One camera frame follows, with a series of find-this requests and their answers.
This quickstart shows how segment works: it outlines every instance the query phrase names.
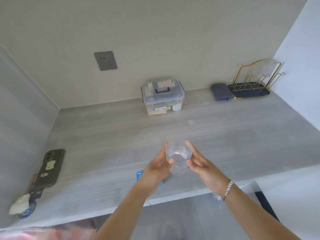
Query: bracelet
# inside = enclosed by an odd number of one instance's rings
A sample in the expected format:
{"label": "bracelet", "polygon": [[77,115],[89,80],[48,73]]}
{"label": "bracelet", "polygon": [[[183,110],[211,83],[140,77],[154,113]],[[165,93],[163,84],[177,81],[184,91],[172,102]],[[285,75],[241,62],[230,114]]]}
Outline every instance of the bracelet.
{"label": "bracelet", "polygon": [[228,188],[226,189],[226,193],[224,194],[224,197],[221,198],[220,200],[224,201],[224,199],[226,198],[226,196],[227,196],[228,193],[230,192],[233,183],[234,183],[234,181],[233,181],[233,180],[230,180],[230,182],[229,182],[229,184],[228,184]]}

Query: blue box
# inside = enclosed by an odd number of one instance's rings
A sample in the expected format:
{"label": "blue box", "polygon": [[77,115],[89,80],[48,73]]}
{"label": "blue box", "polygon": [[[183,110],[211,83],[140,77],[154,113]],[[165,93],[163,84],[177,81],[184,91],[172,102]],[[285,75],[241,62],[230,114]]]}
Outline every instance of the blue box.
{"label": "blue box", "polygon": [[137,181],[140,178],[140,176],[142,175],[143,171],[137,172]]}

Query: transparent cup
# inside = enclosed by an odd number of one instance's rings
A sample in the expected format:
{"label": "transparent cup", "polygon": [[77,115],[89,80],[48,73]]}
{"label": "transparent cup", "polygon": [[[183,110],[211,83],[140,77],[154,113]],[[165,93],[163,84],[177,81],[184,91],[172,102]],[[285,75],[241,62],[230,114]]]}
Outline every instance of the transparent cup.
{"label": "transparent cup", "polygon": [[165,148],[167,160],[174,160],[170,172],[174,175],[182,175],[188,170],[187,160],[191,158],[192,147],[184,140],[169,141]]}

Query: box lid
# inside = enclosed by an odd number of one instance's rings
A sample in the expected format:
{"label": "box lid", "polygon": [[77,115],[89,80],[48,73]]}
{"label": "box lid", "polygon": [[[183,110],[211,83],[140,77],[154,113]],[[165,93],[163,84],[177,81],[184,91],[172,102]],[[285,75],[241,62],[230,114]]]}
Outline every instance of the box lid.
{"label": "box lid", "polygon": [[145,104],[158,104],[184,98],[184,89],[176,79],[145,83],[141,87]]}

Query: storage box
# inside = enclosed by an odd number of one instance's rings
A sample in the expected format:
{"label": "storage box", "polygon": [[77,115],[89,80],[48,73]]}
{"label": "storage box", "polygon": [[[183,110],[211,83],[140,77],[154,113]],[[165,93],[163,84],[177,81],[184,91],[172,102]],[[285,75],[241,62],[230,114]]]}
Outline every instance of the storage box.
{"label": "storage box", "polygon": [[184,89],[176,79],[145,83],[141,93],[149,116],[181,110]]}

